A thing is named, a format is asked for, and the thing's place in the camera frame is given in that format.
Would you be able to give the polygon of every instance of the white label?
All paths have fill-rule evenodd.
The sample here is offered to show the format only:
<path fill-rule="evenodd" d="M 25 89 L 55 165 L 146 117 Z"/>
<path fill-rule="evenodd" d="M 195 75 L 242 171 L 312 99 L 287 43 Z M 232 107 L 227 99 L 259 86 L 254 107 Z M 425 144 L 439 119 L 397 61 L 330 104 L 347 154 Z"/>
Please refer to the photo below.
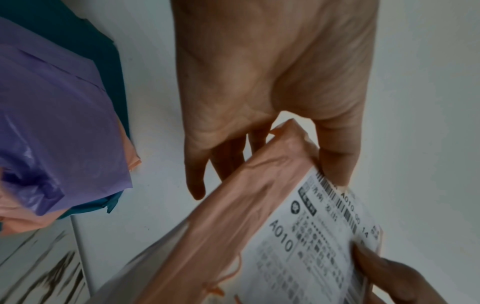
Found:
<path fill-rule="evenodd" d="M 224 295 L 204 303 L 361 304 L 367 282 L 354 268 L 352 242 L 377 250 L 379 234 L 351 192 L 312 168 L 243 249 L 238 274 L 219 284 Z"/>

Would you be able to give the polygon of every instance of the purple plastic bag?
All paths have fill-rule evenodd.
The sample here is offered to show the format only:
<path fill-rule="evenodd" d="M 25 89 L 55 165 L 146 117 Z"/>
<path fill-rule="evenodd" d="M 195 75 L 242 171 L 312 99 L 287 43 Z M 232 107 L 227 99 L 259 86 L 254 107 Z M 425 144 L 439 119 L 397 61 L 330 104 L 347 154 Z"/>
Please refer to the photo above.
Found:
<path fill-rule="evenodd" d="M 132 187 L 93 61 L 0 18 L 2 184 L 37 215 Z"/>

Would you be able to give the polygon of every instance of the plastic mailer bag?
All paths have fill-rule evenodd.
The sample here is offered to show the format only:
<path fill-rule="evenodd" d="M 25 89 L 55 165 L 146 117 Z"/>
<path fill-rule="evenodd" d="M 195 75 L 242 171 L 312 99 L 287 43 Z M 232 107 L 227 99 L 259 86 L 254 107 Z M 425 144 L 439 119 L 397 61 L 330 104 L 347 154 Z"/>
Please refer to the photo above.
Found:
<path fill-rule="evenodd" d="M 355 241 L 378 252 L 380 227 L 325 179 L 318 148 L 294 120 L 272 133 L 87 303 L 363 303 L 371 285 L 350 250 Z"/>
<path fill-rule="evenodd" d="M 95 64 L 3 18 L 0 167 L 3 186 L 36 215 L 132 186 Z"/>

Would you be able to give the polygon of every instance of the marble tile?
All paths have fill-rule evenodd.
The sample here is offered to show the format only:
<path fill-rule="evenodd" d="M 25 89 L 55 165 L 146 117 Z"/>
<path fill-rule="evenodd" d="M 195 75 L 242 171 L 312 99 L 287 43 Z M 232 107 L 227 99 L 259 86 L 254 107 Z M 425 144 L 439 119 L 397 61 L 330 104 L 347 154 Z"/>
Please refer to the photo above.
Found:
<path fill-rule="evenodd" d="M 83 304 L 89 298 L 70 218 L 0 238 L 0 304 Z"/>

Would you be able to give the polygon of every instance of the barcode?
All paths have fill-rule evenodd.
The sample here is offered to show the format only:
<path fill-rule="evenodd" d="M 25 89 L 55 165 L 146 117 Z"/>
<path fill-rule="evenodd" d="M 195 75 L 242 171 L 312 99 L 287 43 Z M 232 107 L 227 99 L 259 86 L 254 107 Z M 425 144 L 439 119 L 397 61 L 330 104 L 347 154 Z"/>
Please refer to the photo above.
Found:
<path fill-rule="evenodd" d="M 317 177 L 318 181 L 320 182 L 320 185 L 322 186 L 322 188 L 325 190 L 327 195 L 330 197 L 330 199 L 332 201 L 335 201 L 335 198 L 337 197 L 337 195 L 335 194 L 335 191 L 333 190 L 332 186 L 330 186 L 329 181 L 323 175 L 321 175 L 320 172 L 316 174 L 316 177 Z"/>
<path fill-rule="evenodd" d="M 355 235 L 355 233 L 357 232 L 357 224 L 354 222 L 354 218 L 352 217 L 352 214 L 350 213 L 348 208 L 346 208 L 346 206 L 345 206 L 345 204 L 344 204 L 344 202 L 342 201 L 341 198 L 338 198 L 335 206 L 343 214 L 343 217 L 346 219 L 346 221 L 348 222 L 348 225 L 350 226 L 351 231 Z"/>
<path fill-rule="evenodd" d="M 350 286 L 346 292 L 346 297 L 343 300 L 343 304 L 362 303 L 361 295 L 364 287 L 364 281 L 364 276 L 354 268 L 351 275 Z"/>

